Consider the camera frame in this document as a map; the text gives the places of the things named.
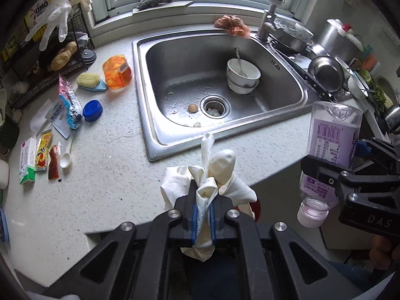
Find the white green medicine box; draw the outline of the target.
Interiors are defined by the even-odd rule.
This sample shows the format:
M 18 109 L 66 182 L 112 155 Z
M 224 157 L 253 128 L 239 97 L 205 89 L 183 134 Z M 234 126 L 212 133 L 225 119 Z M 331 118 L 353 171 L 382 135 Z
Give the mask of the white green medicine box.
M 19 184 L 28 184 L 35 181 L 35 157 L 37 141 L 30 137 L 20 148 Z

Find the chrome kitchen faucet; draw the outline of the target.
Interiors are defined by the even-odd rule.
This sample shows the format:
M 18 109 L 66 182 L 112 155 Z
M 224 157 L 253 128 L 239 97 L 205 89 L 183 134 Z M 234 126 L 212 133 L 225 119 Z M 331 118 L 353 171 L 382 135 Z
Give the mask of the chrome kitchen faucet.
M 268 36 L 276 31 L 275 18 L 276 8 L 280 6 L 284 0 L 267 0 L 270 3 L 269 8 L 265 9 L 260 26 L 256 36 L 260 41 L 267 41 Z

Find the dark red sauce packet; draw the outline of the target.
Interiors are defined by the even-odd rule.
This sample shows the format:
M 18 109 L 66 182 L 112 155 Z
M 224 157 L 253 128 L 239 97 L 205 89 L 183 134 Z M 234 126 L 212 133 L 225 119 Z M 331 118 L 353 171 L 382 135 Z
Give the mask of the dark red sauce packet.
M 59 158 L 59 147 L 53 145 L 49 150 L 49 166 L 48 166 L 48 180 L 55 180 L 59 178 L 58 173 L 58 158 Z

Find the blue plastic lid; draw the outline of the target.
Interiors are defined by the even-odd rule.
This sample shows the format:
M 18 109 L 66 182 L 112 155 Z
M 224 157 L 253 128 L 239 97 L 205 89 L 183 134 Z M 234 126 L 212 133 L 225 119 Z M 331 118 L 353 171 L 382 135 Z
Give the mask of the blue plastic lid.
M 103 112 L 102 105 L 97 99 L 89 101 L 83 107 L 83 117 L 85 121 L 90 123 L 97 121 L 101 117 L 102 112 Z

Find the perforated steel strainer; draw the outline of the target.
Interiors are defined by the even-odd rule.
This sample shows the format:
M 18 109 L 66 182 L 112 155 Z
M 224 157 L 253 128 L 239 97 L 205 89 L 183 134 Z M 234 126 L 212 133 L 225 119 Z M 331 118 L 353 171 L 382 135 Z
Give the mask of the perforated steel strainer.
M 314 34 L 299 22 L 283 18 L 274 19 L 272 37 L 293 51 L 302 53 L 312 41 Z

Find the ginger root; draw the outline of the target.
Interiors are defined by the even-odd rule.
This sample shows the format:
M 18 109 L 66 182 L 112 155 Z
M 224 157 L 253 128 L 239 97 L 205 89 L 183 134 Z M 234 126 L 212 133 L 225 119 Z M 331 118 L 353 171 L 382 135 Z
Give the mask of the ginger root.
M 52 71 L 59 71 L 71 59 L 72 55 L 77 52 L 77 44 L 74 41 L 69 42 L 63 49 L 61 49 L 57 56 L 52 60 L 50 69 Z

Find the metal spoon in bowl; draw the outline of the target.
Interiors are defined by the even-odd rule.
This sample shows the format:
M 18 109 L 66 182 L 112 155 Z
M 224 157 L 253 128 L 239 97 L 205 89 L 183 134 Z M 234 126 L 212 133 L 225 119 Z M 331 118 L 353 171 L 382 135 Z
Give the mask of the metal spoon in bowl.
M 235 55 L 236 55 L 237 63 L 238 63 L 238 66 L 239 66 L 239 74 L 240 74 L 242 77 L 247 78 L 248 76 L 246 75 L 246 73 L 244 73 L 243 67 L 242 67 L 242 64 L 241 64 L 240 50 L 239 50 L 238 47 L 236 47 L 234 50 L 235 50 Z

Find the stainless steel bowl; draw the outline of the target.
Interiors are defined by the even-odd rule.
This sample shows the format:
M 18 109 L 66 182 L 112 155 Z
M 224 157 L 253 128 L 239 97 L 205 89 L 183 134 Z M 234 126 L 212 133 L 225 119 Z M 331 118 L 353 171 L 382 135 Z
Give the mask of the stainless steel bowl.
M 317 56 L 309 64 L 308 73 L 331 94 L 338 92 L 343 87 L 345 80 L 343 67 L 333 57 Z

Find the brown egg in sink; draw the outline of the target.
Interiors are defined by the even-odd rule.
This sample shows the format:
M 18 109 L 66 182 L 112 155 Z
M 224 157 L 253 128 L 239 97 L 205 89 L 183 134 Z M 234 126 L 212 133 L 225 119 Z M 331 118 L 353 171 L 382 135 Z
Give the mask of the brown egg in sink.
M 196 104 L 189 104 L 187 110 L 189 113 L 194 114 L 199 111 L 199 108 Z

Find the white plastic spoon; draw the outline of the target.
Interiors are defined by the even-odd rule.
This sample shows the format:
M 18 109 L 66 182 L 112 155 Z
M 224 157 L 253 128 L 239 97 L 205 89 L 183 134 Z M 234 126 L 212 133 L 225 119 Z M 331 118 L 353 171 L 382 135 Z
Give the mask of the white plastic spoon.
M 68 138 L 68 142 L 67 142 L 67 145 L 66 145 L 66 150 L 65 150 L 64 154 L 61 156 L 60 166 L 61 166 L 62 169 L 69 168 L 71 163 L 72 163 L 71 148 L 72 148 L 72 145 L 73 145 L 73 140 L 75 138 L 75 134 L 76 134 L 75 131 L 73 131 L 70 134 L 70 137 Z

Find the pink blue snack wrapper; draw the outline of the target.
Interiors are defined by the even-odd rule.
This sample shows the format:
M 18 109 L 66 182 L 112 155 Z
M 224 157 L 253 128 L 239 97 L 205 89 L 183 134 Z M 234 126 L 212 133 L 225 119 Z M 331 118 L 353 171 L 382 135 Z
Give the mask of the pink blue snack wrapper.
M 58 91 L 62 104 L 67 111 L 67 123 L 71 129 L 79 129 L 83 119 L 83 108 L 73 87 L 61 74 L 59 74 Z

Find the black round lid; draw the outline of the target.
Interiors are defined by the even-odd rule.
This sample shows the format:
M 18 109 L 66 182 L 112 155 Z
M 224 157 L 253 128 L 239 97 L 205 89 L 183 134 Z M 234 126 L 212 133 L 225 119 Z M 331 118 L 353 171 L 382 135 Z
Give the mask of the black round lid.
M 93 64 L 96 61 L 97 55 L 95 51 L 85 48 L 79 50 L 79 57 L 84 64 Z

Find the yellow bristle blue brush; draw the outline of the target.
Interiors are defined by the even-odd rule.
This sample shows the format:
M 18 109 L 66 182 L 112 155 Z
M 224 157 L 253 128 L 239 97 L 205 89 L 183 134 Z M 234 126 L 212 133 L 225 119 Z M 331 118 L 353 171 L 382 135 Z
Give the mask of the yellow bristle blue brush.
M 105 92 L 107 90 L 107 84 L 100 78 L 99 74 L 83 72 L 76 78 L 76 84 L 79 88 L 90 92 Z

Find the stainless steel sink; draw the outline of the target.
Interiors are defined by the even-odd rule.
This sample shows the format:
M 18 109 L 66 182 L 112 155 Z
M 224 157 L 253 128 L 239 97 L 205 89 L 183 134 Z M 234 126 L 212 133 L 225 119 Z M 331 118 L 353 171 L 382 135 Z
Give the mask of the stainless steel sink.
M 261 72 L 247 95 L 227 83 L 227 62 L 240 57 Z M 218 29 L 180 30 L 136 39 L 133 68 L 150 161 L 307 113 L 318 95 L 270 44 Z M 196 104 L 199 111 L 187 108 Z

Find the yellow red sauce packet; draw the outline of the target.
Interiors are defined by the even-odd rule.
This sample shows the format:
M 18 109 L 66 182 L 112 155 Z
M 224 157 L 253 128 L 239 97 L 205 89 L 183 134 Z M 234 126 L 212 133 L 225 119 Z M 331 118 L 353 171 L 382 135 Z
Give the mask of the yellow red sauce packet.
M 39 138 L 39 143 L 35 158 L 35 171 L 44 171 L 48 166 L 48 153 L 52 141 L 52 130 L 43 131 Z

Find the white hanging glove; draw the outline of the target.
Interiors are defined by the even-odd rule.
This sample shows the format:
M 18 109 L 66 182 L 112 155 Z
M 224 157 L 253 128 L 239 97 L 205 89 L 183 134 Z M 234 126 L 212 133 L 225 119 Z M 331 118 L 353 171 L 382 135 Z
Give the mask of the white hanging glove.
M 58 40 L 62 43 L 67 38 L 67 22 L 71 8 L 70 0 L 50 0 L 45 7 L 45 11 L 34 21 L 34 25 L 29 30 L 25 41 L 30 41 L 43 26 L 46 26 L 39 44 L 39 50 L 43 52 L 47 49 L 48 41 L 56 27 L 58 27 Z

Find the white rubber glove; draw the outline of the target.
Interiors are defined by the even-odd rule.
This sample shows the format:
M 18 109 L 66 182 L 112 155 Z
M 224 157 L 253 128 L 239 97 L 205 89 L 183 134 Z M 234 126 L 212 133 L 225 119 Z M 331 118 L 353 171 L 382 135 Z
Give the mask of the white rubber glove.
M 224 149 L 212 154 L 214 136 L 205 134 L 201 140 L 202 165 L 170 166 L 165 170 L 161 194 L 165 210 L 174 208 L 176 200 L 189 194 L 192 181 L 197 185 L 195 202 L 195 241 L 194 246 L 184 247 L 181 251 L 193 259 L 207 261 L 214 252 L 211 237 L 211 204 L 220 195 L 232 201 L 234 207 L 251 218 L 255 214 L 250 206 L 258 199 L 256 192 L 244 183 L 234 172 L 236 154 Z

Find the steel pot with lid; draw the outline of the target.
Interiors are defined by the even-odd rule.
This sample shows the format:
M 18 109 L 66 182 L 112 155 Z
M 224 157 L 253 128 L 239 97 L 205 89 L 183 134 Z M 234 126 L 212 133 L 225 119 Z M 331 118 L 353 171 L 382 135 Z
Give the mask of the steel pot with lid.
M 352 34 L 351 26 L 348 30 L 338 19 L 327 19 L 326 25 L 316 39 L 324 50 L 333 58 L 337 57 L 350 64 L 354 58 L 360 58 L 364 52 L 364 46 L 359 39 Z

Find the clear bottle purple label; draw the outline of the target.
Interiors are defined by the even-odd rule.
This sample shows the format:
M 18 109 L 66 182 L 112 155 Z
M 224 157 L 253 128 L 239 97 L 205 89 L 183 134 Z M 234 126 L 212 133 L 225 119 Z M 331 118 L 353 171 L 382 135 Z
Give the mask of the clear bottle purple label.
M 355 107 L 327 101 L 312 105 L 307 154 L 334 165 L 350 167 L 359 131 L 362 112 Z M 330 209 L 338 204 L 332 181 L 322 182 L 302 173 L 300 192 L 302 202 L 297 218 L 306 228 L 320 227 Z

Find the white paper leaflet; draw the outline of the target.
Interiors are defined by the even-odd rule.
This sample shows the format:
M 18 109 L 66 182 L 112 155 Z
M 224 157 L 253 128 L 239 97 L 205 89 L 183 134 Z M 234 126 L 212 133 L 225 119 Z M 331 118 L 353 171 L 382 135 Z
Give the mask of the white paper leaflet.
M 48 123 L 50 123 L 64 139 L 69 139 L 71 128 L 67 123 L 67 109 L 61 101 L 51 101 L 47 99 L 30 120 L 30 130 L 38 136 Z

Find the yellow detergent bag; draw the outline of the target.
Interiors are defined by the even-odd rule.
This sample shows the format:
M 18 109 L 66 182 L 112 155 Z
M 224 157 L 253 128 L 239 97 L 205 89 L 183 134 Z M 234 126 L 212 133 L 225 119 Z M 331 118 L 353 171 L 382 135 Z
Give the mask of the yellow detergent bag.
M 29 8 L 24 16 L 25 25 L 29 33 L 31 33 L 36 25 L 39 24 L 39 20 L 43 18 L 43 15 L 46 12 L 46 9 L 48 9 L 51 1 L 52 0 L 37 0 L 34 5 Z

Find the orange clear plastic container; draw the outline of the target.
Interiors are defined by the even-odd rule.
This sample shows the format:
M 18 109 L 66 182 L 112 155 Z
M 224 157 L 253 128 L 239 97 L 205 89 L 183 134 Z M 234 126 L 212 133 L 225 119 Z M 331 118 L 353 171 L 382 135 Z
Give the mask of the orange clear plastic container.
M 132 69 L 123 54 L 111 56 L 102 64 L 106 85 L 112 90 L 127 87 L 132 80 Z

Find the orange crumpled rag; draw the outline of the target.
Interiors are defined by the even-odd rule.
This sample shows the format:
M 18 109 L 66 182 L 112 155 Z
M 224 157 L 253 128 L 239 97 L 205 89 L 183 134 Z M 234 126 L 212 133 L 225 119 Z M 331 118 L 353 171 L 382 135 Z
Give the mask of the orange crumpled rag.
M 223 15 L 223 17 L 218 18 L 213 25 L 215 28 L 228 31 L 232 36 L 240 36 L 246 39 L 250 38 L 250 28 L 236 15 Z

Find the white bowl stack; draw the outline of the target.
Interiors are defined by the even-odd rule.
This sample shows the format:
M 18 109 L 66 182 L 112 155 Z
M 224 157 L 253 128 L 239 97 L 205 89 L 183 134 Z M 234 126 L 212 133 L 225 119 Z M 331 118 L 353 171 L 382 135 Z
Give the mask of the white bowl stack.
M 241 60 L 244 73 L 247 78 L 239 74 L 239 66 L 236 58 L 232 58 L 227 62 L 226 76 L 229 88 L 236 94 L 247 95 L 257 88 L 261 72 L 252 63 Z

